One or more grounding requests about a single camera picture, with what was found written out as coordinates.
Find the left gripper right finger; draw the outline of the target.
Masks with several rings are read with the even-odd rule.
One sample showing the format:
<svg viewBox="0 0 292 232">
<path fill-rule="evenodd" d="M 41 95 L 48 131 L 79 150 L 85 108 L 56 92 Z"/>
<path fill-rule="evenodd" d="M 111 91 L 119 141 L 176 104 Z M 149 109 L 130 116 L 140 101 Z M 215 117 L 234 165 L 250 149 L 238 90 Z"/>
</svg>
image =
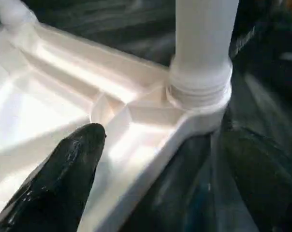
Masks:
<svg viewBox="0 0 292 232">
<path fill-rule="evenodd" d="M 292 232 L 292 153 L 268 131 L 224 126 L 220 150 L 240 197 L 246 232 Z"/>
</svg>

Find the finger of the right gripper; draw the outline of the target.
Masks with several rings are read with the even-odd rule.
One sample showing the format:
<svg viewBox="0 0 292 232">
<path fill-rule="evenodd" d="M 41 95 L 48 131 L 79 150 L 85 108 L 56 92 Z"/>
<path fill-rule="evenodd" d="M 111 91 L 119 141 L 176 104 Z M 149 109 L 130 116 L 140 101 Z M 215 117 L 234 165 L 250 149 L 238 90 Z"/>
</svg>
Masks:
<svg viewBox="0 0 292 232">
<path fill-rule="evenodd" d="M 230 43 L 233 63 L 251 59 L 262 46 L 263 37 L 271 27 L 271 21 L 281 10 L 281 0 L 241 0 Z"/>
</svg>

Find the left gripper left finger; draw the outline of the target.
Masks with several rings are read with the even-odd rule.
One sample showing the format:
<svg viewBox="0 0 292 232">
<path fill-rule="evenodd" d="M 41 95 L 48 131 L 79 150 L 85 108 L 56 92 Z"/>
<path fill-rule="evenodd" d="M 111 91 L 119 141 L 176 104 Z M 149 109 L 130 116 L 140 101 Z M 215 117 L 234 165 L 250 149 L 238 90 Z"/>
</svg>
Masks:
<svg viewBox="0 0 292 232">
<path fill-rule="evenodd" d="M 63 138 L 2 209 L 0 232 L 77 231 L 105 139 L 100 123 Z"/>
</svg>

